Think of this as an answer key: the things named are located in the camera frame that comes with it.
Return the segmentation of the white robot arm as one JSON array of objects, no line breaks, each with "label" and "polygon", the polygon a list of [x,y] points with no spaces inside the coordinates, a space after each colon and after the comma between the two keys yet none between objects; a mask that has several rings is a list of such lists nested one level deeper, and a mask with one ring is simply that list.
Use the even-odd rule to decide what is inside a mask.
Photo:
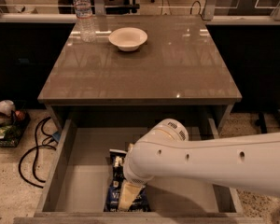
[{"label": "white robot arm", "polygon": [[153,178],[184,177],[280,198],[280,133],[190,141],[186,128],[164,119],[125,156],[119,209],[127,210]]}]

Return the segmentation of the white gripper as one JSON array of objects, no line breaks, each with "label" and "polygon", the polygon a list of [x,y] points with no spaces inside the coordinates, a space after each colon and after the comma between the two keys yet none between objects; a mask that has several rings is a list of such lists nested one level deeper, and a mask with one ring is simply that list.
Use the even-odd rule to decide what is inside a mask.
[{"label": "white gripper", "polygon": [[128,151],[124,159],[123,174],[126,180],[123,181],[119,195],[119,210],[128,211],[133,201],[137,198],[143,185],[153,179],[152,175],[140,176],[132,169],[132,151],[134,144],[128,145]]}]

